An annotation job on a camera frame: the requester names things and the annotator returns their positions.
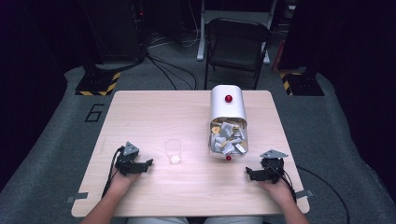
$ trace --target yellow and black hazard tape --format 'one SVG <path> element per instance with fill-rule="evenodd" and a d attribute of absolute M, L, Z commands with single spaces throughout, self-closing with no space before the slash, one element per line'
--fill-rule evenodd
<path fill-rule="evenodd" d="M 282 78 L 283 82 L 283 87 L 285 88 L 286 94 L 287 95 L 293 95 L 293 92 L 291 91 L 290 84 L 288 82 L 288 79 L 286 78 L 286 75 L 300 75 L 301 73 L 290 73 L 290 72 L 281 72 L 280 77 Z"/>
<path fill-rule="evenodd" d="M 111 79 L 111 83 L 108 86 L 106 91 L 76 91 L 76 95 L 109 95 L 113 92 L 114 88 L 116 87 L 117 81 L 119 80 L 120 73 L 114 75 L 113 79 Z"/>

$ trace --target black stand base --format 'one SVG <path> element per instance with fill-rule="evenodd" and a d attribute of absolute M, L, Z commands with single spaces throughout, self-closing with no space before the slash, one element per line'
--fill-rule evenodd
<path fill-rule="evenodd" d="M 324 96 L 324 92 L 314 77 L 303 77 L 301 74 L 286 74 L 282 77 L 288 95 Z"/>
<path fill-rule="evenodd" d="M 97 69 L 94 74 L 85 73 L 76 87 L 76 95 L 109 95 L 120 73 Z"/>

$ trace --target human arm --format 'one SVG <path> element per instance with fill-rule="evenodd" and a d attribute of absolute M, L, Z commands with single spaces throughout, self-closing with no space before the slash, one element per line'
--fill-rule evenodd
<path fill-rule="evenodd" d="M 102 200 L 91 210 L 91 212 L 82 219 L 81 224 L 102 224 L 110 223 L 111 218 L 117 208 L 122 197 L 126 194 L 129 187 L 141 176 L 138 175 L 122 175 L 115 171 L 111 180 L 111 185 L 102 198 Z"/>
<path fill-rule="evenodd" d="M 306 224 L 309 223 L 300 208 L 294 202 L 290 192 L 290 187 L 280 178 L 278 182 L 258 181 L 259 186 L 266 189 L 271 198 L 282 210 L 287 224 Z"/>

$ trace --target chair backrest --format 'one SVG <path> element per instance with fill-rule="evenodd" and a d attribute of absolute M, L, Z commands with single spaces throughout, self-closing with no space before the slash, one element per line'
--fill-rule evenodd
<path fill-rule="evenodd" d="M 239 21 L 227 18 L 216 18 L 209 22 L 206 31 L 211 35 L 222 35 L 233 38 L 252 39 L 268 42 L 270 31 L 263 24 L 254 21 Z"/>

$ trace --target pile of packets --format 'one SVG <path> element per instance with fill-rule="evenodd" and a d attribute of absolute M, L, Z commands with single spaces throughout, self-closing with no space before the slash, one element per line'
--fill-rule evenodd
<path fill-rule="evenodd" d="M 243 119 L 219 118 L 210 123 L 210 148 L 212 152 L 239 154 L 248 152 L 246 122 Z"/>

